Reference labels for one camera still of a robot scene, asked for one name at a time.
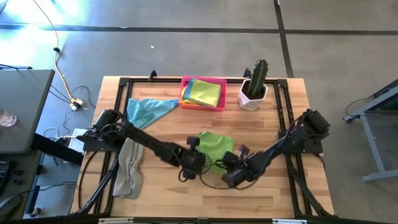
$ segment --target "wooden tabletop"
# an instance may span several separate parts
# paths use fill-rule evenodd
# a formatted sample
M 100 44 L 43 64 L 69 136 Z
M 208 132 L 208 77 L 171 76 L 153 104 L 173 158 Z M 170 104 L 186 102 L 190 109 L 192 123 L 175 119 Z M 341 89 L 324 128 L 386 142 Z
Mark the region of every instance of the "wooden tabletop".
M 94 120 L 102 110 L 114 108 L 119 78 L 104 77 Z M 289 78 L 287 81 L 294 116 L 297 117 L 309 108 L 304 80 Z M 197 136 L 199 132 L 210 131 L 234 137 L 235 150 L 238 150 L 241 144 L 249 147 L 251 152 L 265 150 L 278 140 L 277 132 L 280 129 L 274 87 L 270 86 L 266 100 L 257 110 L 245 111 L 239 106 L 240 86 L 241 84 L 228 84 L 227 104 L 223 112 L 185 110 L 177 107 L 144 131 L 162 141 L 173 141 L 183 146 L 186 145 L 187 136 Z M 137 100 L 144 98 L 169 100 L 178 98 L 179 89 L 179 83 L 135 83 L 131 97 Z M 126 94 L 124 90 L 121 111 Z M 285 110 L 282 91 L 281 98 Z M 81 186 L 82 203 L 89 199 L 98 185 L 103 157 L 103 152 L 97 153 L 88 165 Z M 309 189 L 324 209 L 333 213 L 321 160 L 311 154 L 303 154 L 302 157 Z M 89 155 L 86 155 L 81 170 L 88 158 Z M 283 156 L 276 157 L 257 183 L 246 190 L 215 190 L 204 186 L 198 178 L 181 183 L 177 178 L 179 171 L 180 169 L 160 161 L 151 150 L 145 149 L 140 165 L 140 172 L 144 177 L 140 196 L 135 200 L 115 197 L 111 215 L 115 217 L 294 217 Z M 203 178 L 211 185 L 223 185 L 218 175 L 205 174 Z M 75 190 L 71 212 L 78 210 L 77 189 L 78 187 Z M 108 188 L 104 191 L 101 209 L 105 207 L 107 196 Z M 301 191 L 298 191 L 298 199 L 300 208 L 304 211 Z

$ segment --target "cactus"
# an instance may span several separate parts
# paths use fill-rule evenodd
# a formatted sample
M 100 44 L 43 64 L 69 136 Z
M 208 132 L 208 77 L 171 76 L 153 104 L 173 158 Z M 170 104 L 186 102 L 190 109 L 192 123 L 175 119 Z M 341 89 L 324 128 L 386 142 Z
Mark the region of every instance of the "cactus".
M 257 60 L 249 86 L 249 95 L 254 96 L 261 91 L 268 72 L 268 63 L 263 58 Z

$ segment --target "soil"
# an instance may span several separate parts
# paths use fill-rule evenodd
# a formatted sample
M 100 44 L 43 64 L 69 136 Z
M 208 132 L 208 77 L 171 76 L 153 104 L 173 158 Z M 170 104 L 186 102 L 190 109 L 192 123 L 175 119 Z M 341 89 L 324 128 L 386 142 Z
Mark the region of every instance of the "soil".
M 266 94 L 264 87 L 261 88 L 261 91 L 259 93 L 254 94 L 254 96 L 251 96 L 249 94 L 249 86 L 250 86 L 250 81 L 244 83 L 242 87 L 242 92 L 250 99 L 250 100 L 259 100 L 264 97 L 264 94 Z

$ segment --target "potted cactus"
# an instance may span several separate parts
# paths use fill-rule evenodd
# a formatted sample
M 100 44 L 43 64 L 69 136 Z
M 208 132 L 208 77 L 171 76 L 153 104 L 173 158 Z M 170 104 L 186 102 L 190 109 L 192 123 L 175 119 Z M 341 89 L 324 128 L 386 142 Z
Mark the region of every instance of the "potted cactus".
M 266 98 L 268 87 L 264 84 L 268 63 L 263 58 L 257 60 L 251 79 L 244 80 L 239 92 L 239 104 L 245 110 L 255 110 Z

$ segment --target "green cloth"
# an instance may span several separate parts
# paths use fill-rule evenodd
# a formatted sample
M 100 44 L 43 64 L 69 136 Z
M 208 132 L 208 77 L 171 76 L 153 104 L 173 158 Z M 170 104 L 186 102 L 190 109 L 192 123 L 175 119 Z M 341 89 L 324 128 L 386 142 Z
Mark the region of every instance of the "green cloth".
M 199 133 L 200 143 L 198 150 L 208 155 L 211 163 L 214 164 L 217 159 L 222 159 L 226 152 L 234 151 L 234 138 L 213 134 L 211 132 Z M 225 174 L 226 170 L 217 166 L 210 167 L 209 172 L 215 174 Z
M 195 79 L 189 100 L 200 105 L 217 107 L 220 92 L 221 85 Z

